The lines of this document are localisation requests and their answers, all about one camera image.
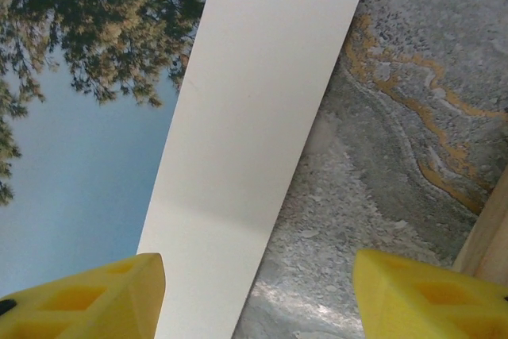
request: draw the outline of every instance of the leaves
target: leaves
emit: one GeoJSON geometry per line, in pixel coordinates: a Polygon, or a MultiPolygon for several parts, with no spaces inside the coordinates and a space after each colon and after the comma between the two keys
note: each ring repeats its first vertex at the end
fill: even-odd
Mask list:
{"type": "Polygon", "coordinates": [[[167,72],[181,86],[205,0],[0,0],[0,205],[13,197],[4,182],[19,157],[9,120],[44,101],[45,69],[57,71],[61,52],[80,94],[107,104],[121,96],[162,105],[157,93],[167,72]],[[6,82],[12,73],[14,86],[6,82]]]}

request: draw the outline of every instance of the wooden edge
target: wooden edge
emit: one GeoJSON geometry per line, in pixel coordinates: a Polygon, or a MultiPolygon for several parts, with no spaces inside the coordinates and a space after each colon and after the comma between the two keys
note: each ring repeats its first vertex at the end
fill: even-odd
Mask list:
{"type": "Polygon", "coordinates": [[[460,250],[453,270],[508,286],[508,168],[460,250]]]}

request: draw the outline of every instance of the white strip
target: white strip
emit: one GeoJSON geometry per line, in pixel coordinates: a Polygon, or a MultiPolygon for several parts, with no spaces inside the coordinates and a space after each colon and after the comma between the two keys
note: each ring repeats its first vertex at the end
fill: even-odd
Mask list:
{"type": "Polygon", "coordinates": [[[140,252],[158,338],[231,337],[358,0],[208,0],[140,252]]]}

